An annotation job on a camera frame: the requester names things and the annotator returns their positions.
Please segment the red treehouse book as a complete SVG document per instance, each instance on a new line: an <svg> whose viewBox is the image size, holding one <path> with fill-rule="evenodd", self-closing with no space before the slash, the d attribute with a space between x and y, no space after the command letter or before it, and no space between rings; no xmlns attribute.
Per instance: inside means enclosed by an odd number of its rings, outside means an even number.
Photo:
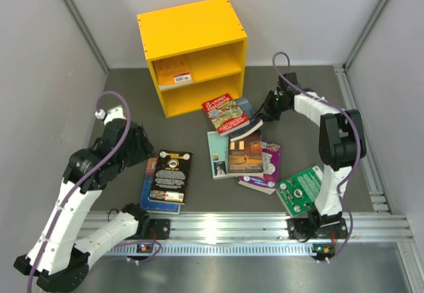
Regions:
<svg viewBox="0 0 424 293"><path fill-rule="evenodd" d="M221 135L228 135L250 123L248 115L229 93L202 104L209 120Z"/></svg>

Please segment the brown Edward Tulane book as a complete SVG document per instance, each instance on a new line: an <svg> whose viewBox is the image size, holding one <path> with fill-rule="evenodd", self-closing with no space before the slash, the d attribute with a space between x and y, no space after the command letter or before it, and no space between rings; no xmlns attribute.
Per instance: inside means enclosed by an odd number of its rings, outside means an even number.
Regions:
<svg viewBox="0 0 424 293"><path fill-rule="evenodd" d="M229 141L227 174L236 177L263 177L264 163L260 130L237 141Z"/></svg>

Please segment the orange Roald Dahl book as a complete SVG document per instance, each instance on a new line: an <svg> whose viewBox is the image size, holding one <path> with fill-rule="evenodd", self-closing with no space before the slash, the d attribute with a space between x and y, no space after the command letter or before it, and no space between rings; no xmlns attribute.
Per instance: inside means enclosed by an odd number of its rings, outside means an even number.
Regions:
<svg viewBox="0 0 424 293"><path fill-rule="evenodd" d="M189 61L185 54L156 60L154 67L160 90L172 89L193 82Z"/></svg>

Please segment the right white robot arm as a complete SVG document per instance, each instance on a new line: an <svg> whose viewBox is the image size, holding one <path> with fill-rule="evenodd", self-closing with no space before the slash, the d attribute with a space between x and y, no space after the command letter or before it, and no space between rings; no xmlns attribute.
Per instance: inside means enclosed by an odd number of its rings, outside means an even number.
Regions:
<svg viewBox="0 0 424 293"><path fill-rule="evenodd" d="M306 242L345 226L343 198L350 177L366 156L366 140L358 110L343 109L313 90L301 88L294 72L279 75L276 90L268 92L255 115L263 121L277 121L288 110L307 117L319 128L321 187L307 212L307 223L297 224L291 234L293 239Z"/></svg>

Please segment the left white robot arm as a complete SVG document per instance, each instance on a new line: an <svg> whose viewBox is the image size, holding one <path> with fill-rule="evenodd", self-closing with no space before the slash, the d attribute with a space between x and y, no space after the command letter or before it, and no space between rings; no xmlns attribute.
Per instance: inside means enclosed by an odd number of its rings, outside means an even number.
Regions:
<svg viewBox="0 0 424 293"><path fill-rule="evenodd" d="M93 146L73 153L62 175L60 193L49 220L29 253L14 267L45 292L72 292L92 266L121 241L146 236L149 214L138 204L126 205L106 226L78 239L93 203L125 168L153 156L141 124L125 119L105 123Z"/></svg>

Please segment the black cover book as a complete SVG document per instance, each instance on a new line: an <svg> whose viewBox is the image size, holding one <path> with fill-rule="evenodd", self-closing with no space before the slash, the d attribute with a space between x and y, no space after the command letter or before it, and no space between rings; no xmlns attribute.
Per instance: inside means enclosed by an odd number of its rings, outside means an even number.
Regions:
<svg viewBox="0 0 424 293"><path fill-rule="evenodd" d="M161 149L148 199L152 202L185 205L192 160L192 152Z"/></svg>

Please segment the light teal cover book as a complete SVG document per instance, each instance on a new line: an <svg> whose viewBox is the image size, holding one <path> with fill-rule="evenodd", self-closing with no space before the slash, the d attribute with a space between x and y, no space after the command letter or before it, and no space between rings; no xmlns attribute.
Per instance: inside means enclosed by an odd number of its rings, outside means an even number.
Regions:
<svg viewBox="0 0 424 293"><path fill-rule="evenodd" d="M213 179L228 178L228 136L221 136L217 131L209 131L207 140Z"/></svg>

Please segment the purple cartoon cover book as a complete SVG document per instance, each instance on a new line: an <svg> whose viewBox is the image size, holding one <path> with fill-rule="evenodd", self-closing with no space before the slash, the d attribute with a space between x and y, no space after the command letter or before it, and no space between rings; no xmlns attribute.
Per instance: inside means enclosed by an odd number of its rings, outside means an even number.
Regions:
<svg viewBox="0 0 424 293"><path fill-rule="evenodd" d="M281 144L262 143L263 175L241 176L238 183L241 186L271 195L276 191L278 182L278 171L280 168Z"/></svg>

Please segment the green cover book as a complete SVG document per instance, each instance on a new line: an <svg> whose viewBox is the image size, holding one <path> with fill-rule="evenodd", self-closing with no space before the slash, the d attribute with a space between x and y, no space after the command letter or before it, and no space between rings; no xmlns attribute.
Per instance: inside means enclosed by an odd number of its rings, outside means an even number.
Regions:
<svg viewBox="0 0 424 293"><path fill-rule="evenodd" d="M278 182L276 193L290 217L313 209L323 179L323 166L315 165Z"/></svg>

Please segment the yellow wooden shelf box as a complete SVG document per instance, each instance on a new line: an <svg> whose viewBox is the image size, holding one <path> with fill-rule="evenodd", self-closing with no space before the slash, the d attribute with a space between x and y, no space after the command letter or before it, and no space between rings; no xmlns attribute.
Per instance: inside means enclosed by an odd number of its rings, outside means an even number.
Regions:
<svg viewBox="0 0 424 293"><path fill-rule="evenodd" d="M248 36L230 0L204 0L137 16L144 56L167 118L229 93L243 95ZM183 56L190 84L160 89L158 61Z"/></svg>

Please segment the aluminium mounting rail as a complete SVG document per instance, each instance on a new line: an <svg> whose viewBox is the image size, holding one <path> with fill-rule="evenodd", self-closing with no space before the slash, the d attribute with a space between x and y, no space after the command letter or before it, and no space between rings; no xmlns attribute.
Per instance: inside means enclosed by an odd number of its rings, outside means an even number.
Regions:
<svg viewBox="0 0 424 293"><path fill-rule="evenodd" d="M181 213L152 215L169 220L164 229L168 238L161 241L161 256L306 256L316 246L337 243L341 237L302 242L290 239L292 227L285 213ZM353 228L349 244L409 243L413 235L402 215L356 213L346 224Z"/></svg>

